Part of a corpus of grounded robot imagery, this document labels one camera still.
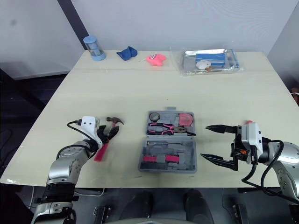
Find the plastic tool case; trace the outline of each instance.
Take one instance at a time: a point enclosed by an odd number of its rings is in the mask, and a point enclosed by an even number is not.
[[[182,120],[180,121],[182,118],[180,114],[188,114],[189,118],[192,116],[193,122],[189,126],[183,126],[183,128],[186,128],[189,133],[196,133],[194,114],[192,112],[176,111],[172,107],[169,107],[166,111],[149,112],[146,125],[148,137],[143,143],[140,155],[140,171],[189,174],[197,171],[194,136],[187,132],[172,133],[168,131],[167,127],[156,126],[155,124],[163,123],[178,127],[180,123],[183,123]]]

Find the pliers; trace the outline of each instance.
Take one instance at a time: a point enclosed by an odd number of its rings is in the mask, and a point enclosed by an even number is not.
[[[188,132],[187,131],[187,128],[184,128],[184,127],[175,127],[174,125],[172,124],[164,124],[164,123],[149,123],[149,126],[150,127],[155,127],[155,126],[158,126],[158,127],[166,127],[167,130],[165,131],[161,131],[161,132],[157,132],[157,131],[154,131],[154,130],[147,130],[147,134],[156,134],[156,135],[173,135],[174,133],[187,133],[189,135],[193,135],[195,136],[196,134],[194,133],[191,133],[191,132]]]

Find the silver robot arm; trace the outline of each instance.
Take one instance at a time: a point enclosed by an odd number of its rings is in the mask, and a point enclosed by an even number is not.
[[[215,165],[238,170],[238,161],[245,161],[252,164],[252,170],[248,176],[242,179],[244,183],[273,194],[273,191],[250,183],[248,179],[254,174],[258,163],[263,163],[273,168],[278,177],[282,194],[274,192],[275,195],[289,200],[289,204],[299,204],[299,147],[289,142],[279,140],[271,141],[262,137],[261,130],[257,123],[251,122],[242,126],[212,125],[206,129],[218,133],[234,133],[235,140],[231,145],[231,157],[233,160],[226,161],[220,156],[202,154],[204,158]]]
[[[265,165],[269,165],[280,147],[280,144],[276,142],[269,142],[268,145],[269,161]],[[278,161],[274,163],[273,169],[282,193],[299,202],[299,147],[290,142],[284,142],[284,149]]]
[[[105,127],[99,132],[99,122],[95,117],[88,116],[84,116],[82,120],[71,122],[81,125],[81,132],[85,133],[84,137],[87,135],[89,138],[77,141],[59,151],[57,160],[50,167],[46,190],[36,208],[31,224],[74,223],[72,201],[78,200],[78,197],[73,195],[81,168],[96,153],[97,149],[103,146],[101,138],[104,143],[108,140],[108,137],[103,134]]]

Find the table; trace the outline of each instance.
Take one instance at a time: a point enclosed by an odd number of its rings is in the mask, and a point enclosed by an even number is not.
[[[232,134],[206,130],[208,125],[258,122],[263,136],[299,145],[299,108],[261,52],[238,52],[244,71],[225,75],[183,77],[169,52],[163,67],[140,62],[152,52],[122,61],[116,51],[94,62],[85,51],[61,83],[6,168],[0,182],[44,186],[59,149],[82,139],[66,123],[82,116],[123,119],[125,125],[110,142],[103,162],[88,161],[79,188],[248,187],[241,182],[251,169],[239,162],[239,171],[218,167],[200,156],[216,154],[229,159]],[[192,111],[197,136],[198,171],[195,174],[138,171],[149,110],[175,106]],[[251,179],[259,183],[266,166],[257,166]],[[266,186],[278,186],[274,171]]]

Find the gray wall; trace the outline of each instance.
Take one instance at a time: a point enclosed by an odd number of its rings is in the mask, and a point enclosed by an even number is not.
[[[11,77],[68,73],[83,50],[56,0],[0,1],[0,67]]]
[[[72,0],[104,49],[269,53],[298,0]],[[64,73],[83,52],[56,0],[0,1],[0,67],[14,78]]]
[[[299,87],[299,4],[268,55],[288,89]]]

